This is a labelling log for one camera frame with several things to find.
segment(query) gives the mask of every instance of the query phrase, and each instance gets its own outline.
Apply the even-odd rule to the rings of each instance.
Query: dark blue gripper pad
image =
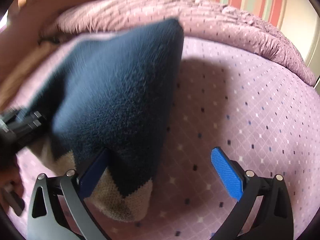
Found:
[[[212,150],[211,163],[229,195],[239,201],[243,194],[243,182],[229,162],[230,160],[225,158],[225,154],[220,148],[217,147]]]
[[[106,41],[82,41],[42,87],[25,114],[51,121],[54,158],[72,150],[76,165],[102,147],[123,196],[151,179],[164,142],[183,47],[175,19]]]

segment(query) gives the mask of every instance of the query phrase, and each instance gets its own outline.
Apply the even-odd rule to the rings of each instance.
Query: patterned bedsheet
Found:
[[[63,45],[37,69],[14,104],[31,99],[76,40]],[[211,149],[220,146],[245,170],[265,177],[284,176],[296,239],[320,206],[319,108],[314,89],[287,68],[242,49],[186,37],[147,216],[138,223],[124,223],[103,216],[94,207],[91,210],[113,240],[207,240],[235,205],[210,162]],[[28,203],[36,176],[53,174],[28,150],[19,155],[19,164]],[[76,228],[65,204],[64,211]],[[25,234],[26,213],[22,219],[10,217]]]

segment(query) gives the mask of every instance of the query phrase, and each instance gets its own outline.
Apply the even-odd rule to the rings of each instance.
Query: black clamp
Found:
[[[38,175],[30,200],[28,239],[111,240],[91,215],[83,199],[89,197],[109,165],[109,149],[102,149],[83,163],[82,172],[69,170],[64,176]],[[71,231],[60,206],[63,195],[81,235]]]
[[[244,171],[236,162],[231,161],[221,148],[212,151],[212,164],[216,168],[230,195],[239,192],[236,184],[241,182],[242,196],[233,210],[210,240],[292,240],[293,215],[289,193],[284,177],[276,174],[271,178],[258,177],[253,171]],[[226,174],[233,171],[235,177]],[[257,196],[263,196],[258,214],[249,232],[239,235],[246,222]]]
[[[43,135],[46,126],[45,118],[34,112],[23,119],[18,118],[22,109],[13,109],[0,114],[0,169],[12,164],[14,155]],[[0,189],[0,194],[20,216],[25,208],[24,201],[12,190],[12,184],[8,183]]]

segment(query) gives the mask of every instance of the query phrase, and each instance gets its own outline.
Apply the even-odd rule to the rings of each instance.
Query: screw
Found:
[[[250,178],[252,178],[254,176],[254,172],[250,171],[250,170],[246,171],[245,174]]]
[[[39,180],[44,179],[44,173],[39,174],[39,175],[38,175],[38,179],[39,179]]]
[[[76,174],[75,170],[68,170],[68,171],[67,171],[67,176],[68,176],[68,177],[71,177],[71,176],[73,176],[74,174]]]
[[[280,174],[277,174],[277,175],[276,175],[276,179],[279,180],[279,181],[281,181],[281,180],[283,180],[283,177],[282,177]]]

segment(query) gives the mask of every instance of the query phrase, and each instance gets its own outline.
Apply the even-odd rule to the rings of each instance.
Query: pink bedspread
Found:
[[[209,0],[98,0],[66,11],[44,30],[44,35],[51,36],[57,30],[119,31],[168,17],[179,18],[185,36],[245,49],[315,85],[316,78],[299,51],[276,27],[249,12]]]
[[[25,105],[32,98],[81,37],[38,68],[15,104]],[[210,162],[211,149],[220,146],[245,170],[267,178],[284,176],[296,239],[320,206],[319,109],[315,90],[279,64],[232,46],[186,37],[147,216],[139,223],[125,223],[91,210],[113,240],[208,240],[235,205]],[[52,173],[27,150],[19,155],[19,164],[28,204],[36,176]],[[250,228],[260,200],[243,232]],[[76,228],[65,204],[64,212]],[[11,219],[25,234],[27,214],[11,214]]]

